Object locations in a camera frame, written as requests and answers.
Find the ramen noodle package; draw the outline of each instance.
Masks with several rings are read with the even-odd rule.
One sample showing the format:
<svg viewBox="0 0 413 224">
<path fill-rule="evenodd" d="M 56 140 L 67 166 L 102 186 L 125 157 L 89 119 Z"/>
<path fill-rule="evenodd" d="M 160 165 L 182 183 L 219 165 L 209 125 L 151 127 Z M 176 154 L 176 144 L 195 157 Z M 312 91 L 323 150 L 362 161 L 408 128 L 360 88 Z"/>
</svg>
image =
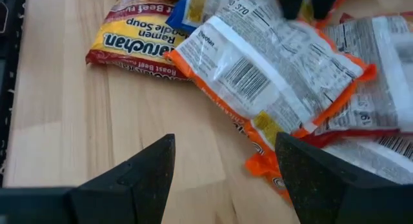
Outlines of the ramen noodle package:
<svg viewBox="0 0 413 224">
<path fill-rule="evenodd" d="M 186 77 L 163 54 L 187 38 L 165 24 L 174 6 L 165 0 L 119 0 L 86 56 L 87 63 L 118 65 L 169 79 Z"/>
<path fill-rule="evenodd" d="M 212 17 L 219 9 L 225 7 L 231 0 L 180 0 L 166 23 L 173 28 L 192 33 L 197 27 L 202 25 L 208 18 Z M 336 0 L 332 13 L 345 0 Z M 315 21 L 311 0 L 304 0 L 299 17 L 312 23 L 318 28 L 325 26 L 330 16 L 324 21 Z"/>
<path fill-rule="evenodd" d="M 286 22 L 275 0 L 232 0 L 167 57 L 243 126 L 261 153 L 247 167 L 271 180 L 277 132 L 313 132 L 375 74 L 319 30 Z"/>
<path fill-rule="evenodd" d="M 324 151 L 401 185 L 413 183 L 413 138 L 345 138 Z"/>
<path fill-rule="evenodd" d="M 413 134 L 413 12 L 347 21 L 325 33 L 340 51 L 376 64 L 378 76 L 305 141 L 323 147 L 341 136 Z"/>
<path fill-rule="evenodd" d="M 166 23 L 192 33 L 230 0 L 179 0 Z"/>
</svg>

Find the blue package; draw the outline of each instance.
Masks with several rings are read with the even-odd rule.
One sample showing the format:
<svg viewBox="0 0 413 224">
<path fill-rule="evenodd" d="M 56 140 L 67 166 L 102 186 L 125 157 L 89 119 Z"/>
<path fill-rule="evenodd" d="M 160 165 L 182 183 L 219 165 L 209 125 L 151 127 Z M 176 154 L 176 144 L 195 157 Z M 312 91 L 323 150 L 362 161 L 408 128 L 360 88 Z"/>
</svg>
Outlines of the blue package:
<svg viewBox="0 0 413 224">
<path fill-rule="evenodd" d="M 179 0 L 166 23 L 172 28 L 182 30 L 188 34 L 191 34 L 201 23 L 189 23 L 184 24 L 185 10 L 187 10 L 186 5 L 190 0 Z"/>
<path fill-rule="evenodd" d="M 166 23 L 191 34 L 230 0 L 179 0 Z"/>
</svg>

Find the roast beef ramen package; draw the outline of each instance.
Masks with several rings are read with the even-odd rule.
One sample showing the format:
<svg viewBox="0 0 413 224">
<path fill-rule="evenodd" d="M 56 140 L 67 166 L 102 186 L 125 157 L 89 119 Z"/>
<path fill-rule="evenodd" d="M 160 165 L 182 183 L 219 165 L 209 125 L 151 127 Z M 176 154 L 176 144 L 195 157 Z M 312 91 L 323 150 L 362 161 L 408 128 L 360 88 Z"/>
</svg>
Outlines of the roast beef ramen package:
<svg viewBox="0 0 413 224">
<path fill-rule="evenodd" d="M 165 24 L 173 8 L 173 3 L 166 0 L 119 0 L 97 33 L 86 62 L 186 79 L 163 57 L 187 38 Z"/>
<path fill-rule="evenodd" d="M 375 75 L 374 65 L 336 52 L 319 30 L 285 21 L 276 0 L 232 0 L 167 58 L 243 126 L 263 158 L 247 167 L 263 176 L 270 171 L 254 167 L 277 168 L 277 132 L 313 132 Z"/>
<path fill-rule="evenodd" d="M 325 33 L 340 51 L 376 64 L 378 76 L 305 141 L 323 147 L 342 136 L 413 134 L 413 13 L 347 21 Z"/>
</svg>

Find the black plastic part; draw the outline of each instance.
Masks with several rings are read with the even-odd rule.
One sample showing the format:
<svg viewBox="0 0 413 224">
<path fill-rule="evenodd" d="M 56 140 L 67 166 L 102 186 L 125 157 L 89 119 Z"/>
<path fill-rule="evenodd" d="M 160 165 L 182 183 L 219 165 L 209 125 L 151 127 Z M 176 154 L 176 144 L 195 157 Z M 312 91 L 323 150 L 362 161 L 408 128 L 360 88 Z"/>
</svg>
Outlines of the black plastic part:
<svg viewBox="0 0 413 224">
<path fill-rule="evenodd" d="M 4 2 L 0 2 L 0 34 L 6 33 L 8 8 Z"/>
<path fill-rule="evenodd" d="M 14 87 L 19 62 L 25 0 L 0 0 L 7 6 L 5 32 L 0 34 L 0 186 L 3 184 Z"/>
<path fill-rule="evenodd" d="M 397 185 L 286 133 L 277 135 L 276 154 L 301 224 L 413 223 L 412 185 Z"/>
<path fill-rule="evenodd" d="M 284 17 L 288 20 L 294 20 L 298 16 L 303 0 L 279 0 Z"/>
<path fill-rule="evenodd" d="M 0 189 L 5 223 L 161 223 L 175 164 L 168 134 L 77 188 Z"/>
<path fill-rule="evenodd" d="M 336 0 L 311 0 L 314 10 L 314 19 L 324 20 L 334 5 Z"/>
<path fill-rule="evenodd" d="M 323 20 L 327 17 L 336 0 L 311 0 L 314 19 Z M 296 19 L 303 0 L 279 0 L 284 17 L 288 20 Z"/>
<path fill-rule="evenodd" d="M 0 189 L 0 216 L 5 223 L 73 223 L 68 197 L 72 189 Z"/>
</svg>

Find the wood grain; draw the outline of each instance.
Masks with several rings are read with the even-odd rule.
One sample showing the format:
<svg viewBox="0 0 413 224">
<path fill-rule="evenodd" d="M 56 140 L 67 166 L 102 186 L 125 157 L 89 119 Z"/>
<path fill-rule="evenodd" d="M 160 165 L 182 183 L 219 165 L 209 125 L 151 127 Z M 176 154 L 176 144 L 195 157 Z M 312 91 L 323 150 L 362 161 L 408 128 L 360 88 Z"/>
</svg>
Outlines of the wood grain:
<svg viewBox="0 0 413 224">
<path fill-rule="evenodd" d="M 298 223 L 248 175 L 243 162 L 254 148 L 193 84 L 85 65 L 114 2 L 27 0 L 5 185 L 79 185 L 175 133 L 164 223 Z M 339 13 L 404 11 L 410 3 L 350 0 Z"/>
</svg>

